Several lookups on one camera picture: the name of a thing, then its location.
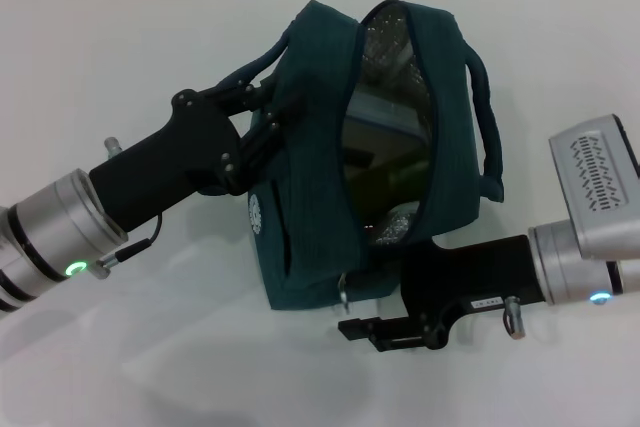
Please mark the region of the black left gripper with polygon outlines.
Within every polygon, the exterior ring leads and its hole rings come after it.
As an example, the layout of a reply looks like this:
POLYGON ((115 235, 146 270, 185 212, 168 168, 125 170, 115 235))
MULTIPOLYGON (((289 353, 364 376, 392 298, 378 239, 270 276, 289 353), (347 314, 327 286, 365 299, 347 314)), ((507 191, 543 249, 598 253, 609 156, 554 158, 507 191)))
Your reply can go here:
POLYGON ((271 102, 273 83, 184 90, 157 132, 93 168, 89 178, 106 214, 124 231, 208 186, 246 192, 300 120, 300 97, 271 102), (226 112, 253 112, 239 136, 226 112))

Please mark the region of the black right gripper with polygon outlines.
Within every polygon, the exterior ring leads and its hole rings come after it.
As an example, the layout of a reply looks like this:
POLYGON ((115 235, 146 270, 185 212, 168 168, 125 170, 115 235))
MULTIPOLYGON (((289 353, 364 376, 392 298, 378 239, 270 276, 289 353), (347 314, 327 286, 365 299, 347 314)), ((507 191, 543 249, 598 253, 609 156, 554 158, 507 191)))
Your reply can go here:
POLYGON ((338 330, 372 336, 377 351, 438 350, 464 316, 501 310, 509 297, 523 305, 544 300, 524 235, 452 249, 432 241, 412 246, 403 257, 401 297, 407 317, 344 320, 338 330))

